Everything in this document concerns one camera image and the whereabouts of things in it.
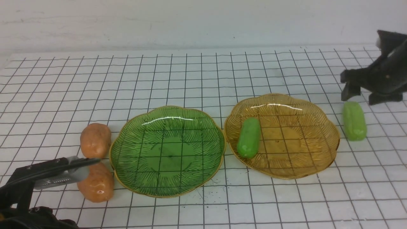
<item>green cucumber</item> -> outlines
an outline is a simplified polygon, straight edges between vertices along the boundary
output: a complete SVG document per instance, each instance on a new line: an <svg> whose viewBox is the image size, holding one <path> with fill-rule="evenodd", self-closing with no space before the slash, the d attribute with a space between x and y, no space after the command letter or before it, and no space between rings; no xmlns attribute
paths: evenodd
<svg viewBox="0 0 407 229"><path fill-rule="evenodd" d="M344 119L345 135L350 141L361 141L366 138L365 115L359 103L348 101L344 103L342 117Z"/></svg>
<svg viewBox="0 0 407 229"><path fill-rule="evenodd" d="M241 157L252 158L257 154L260 134L260 121L257 118L248 118L243 122L237 143L237 152Z"/></svg>

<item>potato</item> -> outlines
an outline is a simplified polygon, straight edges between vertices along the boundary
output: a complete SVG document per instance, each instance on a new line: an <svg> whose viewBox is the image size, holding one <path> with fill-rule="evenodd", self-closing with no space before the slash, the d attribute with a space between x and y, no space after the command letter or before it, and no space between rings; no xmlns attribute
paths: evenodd
<svg viewBox="0 0 407 229"><path fill-rule="evenodd" d="M81 150L85 157L104 158L112 143L112 132L107 125L92 123L81 133Z"/></svg>
<svg viewBox="0 0 407 229"><path fill-rule="evenodd" d="M113 176L101 162L90 165L88 177L77 185L85 199L94 203L108 201L113 196Z"/></svg>

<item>black robotic gripper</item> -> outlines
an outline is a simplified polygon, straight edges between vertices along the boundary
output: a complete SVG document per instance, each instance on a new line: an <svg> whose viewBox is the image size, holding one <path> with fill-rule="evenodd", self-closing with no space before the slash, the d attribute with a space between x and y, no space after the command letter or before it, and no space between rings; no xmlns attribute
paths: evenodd
<svg viewBox="0 0 407 229"><path fill-rule="evenodd" d="M341 99L361 95L361 87L372 92L369 105L403 100L407 91L407 35L377 31L381 55L367 68L344 70L341 83L346 83Z"/></svg>

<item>scalloped plate rim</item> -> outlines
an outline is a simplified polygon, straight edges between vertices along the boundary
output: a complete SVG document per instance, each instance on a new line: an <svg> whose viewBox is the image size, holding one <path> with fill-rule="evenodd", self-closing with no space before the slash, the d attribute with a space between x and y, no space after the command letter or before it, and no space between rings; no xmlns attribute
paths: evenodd
<svg viewBox="0 0 407 229"><path fill-rule="evenodd" d="M198 112L201 112L201 113L205 114L206 116L208 116L208 118L210 118L210 119L212 120L213 125L216 126L216 128L218 128L218 130L220 131L220 133L222 133L223 141L224 141L224 147L223 147L223 150L222 150L222 153L221 153L221 159L220 159L220 162L219 162L219 166L218 166L218 168L216 169L216 172L214 172L213 175L212 175L210 178L208 178L206 181L204 181L201 185L198 185L198 186L196 186L195 188L193 188L193 189L191 189L191 190L188 190L188 191L186 191L186 192L183 192L183 193L180 193L180 194L177 194L177 195L174 195L174 196L155 196L155 195L150 195L150 194L146 194L146 193L140 193L140 192L137 192L137 191L135 191L135 190L133 190L133 189L127 187L127 186L126 186L125 184L123 184L123 182L119 179L119 177L118 177L118 175L117 175L117 173L116 173L116 169L114 168L113 163L112 163L112 156L111 156L111 154L112 154L112 148L113 148L113 145L116 143L117 139L119 138L119 136L121 135L121 133L122 133L123 129L125 128L125 126L126 126L131 120L133 120L133 119L135 119L135 118L139 118L139 117L144 116L144 115L147 115L147 114L151 114L152 112L155 112L155 111L157 111L157 110L160 110L160 109L163 109L163 108L166 108L166 107L174 107L174 108L181 109L181 110L195 110L195 111L198 111ZM114 173L114 176L115 176L116 180L117 180L124 188L126 188L127 190L130 190L130 191L132 191L132 192L134 192L134 193L137 193L137 194L140 194L140 195L150 196L150 197L154 197L154 198L172 198L172 197L182 196L182 195L184 195L184 194L187 194L187 193L189 193L189 192L192 192L192 191L196 190L197 188L199 188L199 187L203 186L204 184L206 184L208 181L210 181L210 180L218 173L219 169L222 167L222 163L223 163L223 160L224 160L223 158L224 158L224 156L225 156L226 148L227 148L227 141L226 141L226 135L225 135L225 133L223 132L222 128L220 128L220 127L216 124L215 120L214 120L210 115L208 115L206 112L204 112L204 111L202 111L202 110L194 109L194 108L183 108L183 107L180 107L180 106L167 105L167 106L161 106L161 107L154 108L153 110L151 110L151 111L149 111L149 112L136 115L136 116L134 116L133 118L129 119L129 120L123 125L123 127L120 129L120 132L119 132L119 134L117 135L116 139L115 139L115 140L113 141L113 143L110 145L110 148L109 148L109 163L110 163L110 166L111 166L112 169L113 169L113 173Z"/></svg>
<svg viewBox="0 0 407 229"><path fill-rule="evenodd" d="M317 106L317 105L315 105L315 104L313 104L313 103L311 103L311 102L309 102L309 101L307 101L307 100L297 99L297 98L294 98L294 97L289 96L289 95L280 94L280 93L268 93L268 94L265 94L265 95L261 95L261 96L257 96L257 97L251 97L251 98L247 98L247 99L241 100L240 102L238 102L238 103L232 108L232 110L230 111L230 114L232 114L233 110L236 109L236 107L237 107L239 104L243 103L244 101L252 100L252 99L259 99L259 98L261 98L261 97L272 96L272 95L274 95L274 96L282 96L282 97L290 97L290 98L292 98L292 99L294 99L294 100L301 101L301 102L304 102L304 103L306 103L306 104L312 104L312 106L318 108L318 110L319 110L320 112L322 112L322 114L324 114L326 120L329 121L330 125L333 126L333 127L335 127L335 130L336 130L335 133L337 134L337 138L338 138L338 144L337 144L336 149L335 149L335 157L333 157L333 160L331 161L331 163L329 163L329 165L326 166L326 168L324 168L324 169L321 170L321 171L324 171L325 169L329 168L329 167L331 166L331 164L332 164L332 163L335 161L335 159L336 159L336 155L337 155L339 143L340 143L340 141L341 141L341 135L340 135L340 133L339 133L339 130L336 128L335 124L334 124L331 120L328 119L328 117L326 116L325 112L324 112L319 106ZM226 123L228 122L228 119L229 119L229 117L230 117L230 114L228 115L228 117L226 117L225 123L223 124L223 133L224 133L225 138L226 138L226 140L227 140L227 142L228 142L229 148L230 148L230 150L232 151L232 153L235 155L235 157L237 157L238 160L239 160L241 163L243 163L244 165L246 165L247 167L249 167L249 168L251 168L251 169L253 169L253 170L256 170L256 171L258 171L258 172L260 172L260 173L263 173L263 174L266 174L266 175L268 175L268 176L271 176L271 177L274 177L274 178L278 178L278 179L292 180L293 178L287 178L287 177L284 177L284 176L276 176L276 175L274 175L274 174L272 174L272 173L269 173L269 172L260 171L260 170L258 170L258 169L256 169L256 168L252 167L250 164L244 162L242 159L239 158L239 156L237 155L237 153L232 149L232 145L231 145L231 143L228 141L228 135L227 135L227 132L226 132ZM307 177L307 176L310 176L310 175L312 175L312 174L315 174L315 173L306 174L306 175L304 175L304 176L302 176L302 177L298 177L298 178L295 178L295 179Z"/></svg>

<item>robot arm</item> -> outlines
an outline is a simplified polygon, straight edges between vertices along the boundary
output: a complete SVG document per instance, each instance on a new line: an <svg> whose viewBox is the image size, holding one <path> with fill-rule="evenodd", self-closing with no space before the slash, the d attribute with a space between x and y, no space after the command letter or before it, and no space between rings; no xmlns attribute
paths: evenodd
<svg viewBox="0 0 407 229"><path fill-rule="evenodd" d="M381 55L367 68L341 73L341 83L346 83L342 101L360 95L361 87L372 92L370 105L403 100L403 92L407 92L407 35L382 30L378 34Z"/></svg>
<svg viewBox="0 0 407 229"><path fill-rule="evenodd" d="M0 187L0 228L2 229L77 229L72 220L58 220L48 207L29 208L34 189L79 182L89 174L89 165L100 159L76 156L17 168Z"/></svg>

